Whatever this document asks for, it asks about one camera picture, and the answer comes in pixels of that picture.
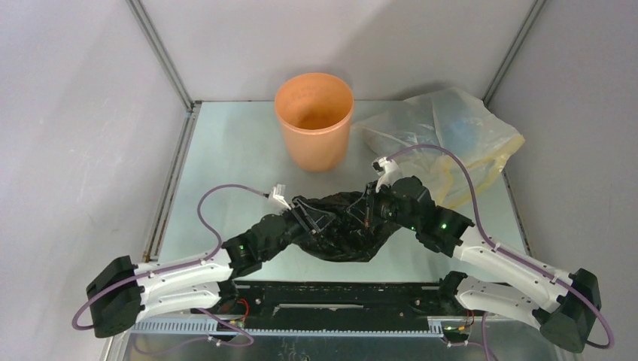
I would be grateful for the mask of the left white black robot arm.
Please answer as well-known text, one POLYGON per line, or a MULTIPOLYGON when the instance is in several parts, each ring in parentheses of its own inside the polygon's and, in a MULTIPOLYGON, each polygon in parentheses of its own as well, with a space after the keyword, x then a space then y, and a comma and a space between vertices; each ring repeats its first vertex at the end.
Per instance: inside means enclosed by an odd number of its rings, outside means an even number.
POLYGON ((318 236, 337 219, 302 197, 280 214, 267 214, 246 232, 210 252, 167 263, 135 264, 129 256, 112 260, 86 288, 89 327, 108 338, 159 314, 191 308, 229 313, 238 293, 228 284, 261 269, 295 241, 318 236))

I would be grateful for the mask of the black trash bag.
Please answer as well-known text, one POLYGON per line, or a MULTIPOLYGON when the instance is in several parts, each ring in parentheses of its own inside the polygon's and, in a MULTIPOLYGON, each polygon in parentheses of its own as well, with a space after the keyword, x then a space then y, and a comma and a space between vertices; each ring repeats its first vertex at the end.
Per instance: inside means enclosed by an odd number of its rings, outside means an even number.
POLYGON ((304 252, 328 262, 368 262, 387 240, 400 229, 394 223, 375 219, 372 229, 363 226, 346 214, 346 208, 354 203, 361 192, 340 192, 321 199, 304 200, 321 210, 333 212, 336 220, 318 235, 307 234, 307 238, 295 244, 304 252))

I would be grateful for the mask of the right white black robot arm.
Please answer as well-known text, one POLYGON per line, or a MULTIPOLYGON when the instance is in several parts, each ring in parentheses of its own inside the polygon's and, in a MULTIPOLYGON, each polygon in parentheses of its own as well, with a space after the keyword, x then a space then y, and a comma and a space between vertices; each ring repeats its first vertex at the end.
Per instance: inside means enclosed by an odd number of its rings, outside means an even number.
POLYGON ((588 345, 602 306, 598 279, 588 270, 569 273, 484 237, 477 223, 436 205, 416 177, 401 178, 391 186, 367 184, 347 212, 366 227, 380 221, 410 229, 427 249, 501 279, 501 284, 489 284, 450 272, 443 280, 447 288, 437 295, 446 314, 464 308, 486 311, 526 323, 569 352, 582 353, 588 345))

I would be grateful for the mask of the translucent yellowish plastic bag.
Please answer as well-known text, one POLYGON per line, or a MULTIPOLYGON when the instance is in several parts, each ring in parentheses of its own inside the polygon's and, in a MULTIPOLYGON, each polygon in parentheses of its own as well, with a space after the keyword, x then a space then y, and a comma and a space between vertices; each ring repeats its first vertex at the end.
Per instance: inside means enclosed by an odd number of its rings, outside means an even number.
POLYGON ((469 93, 451 87, 414 96, 358 121, 354 128, 372 152, 390 156, 405 176, 419 177, 436 204, 470 201, 469 187, 451 151, 465 165, 476 192, 489 187, 524 143, 519 131, 469 93))

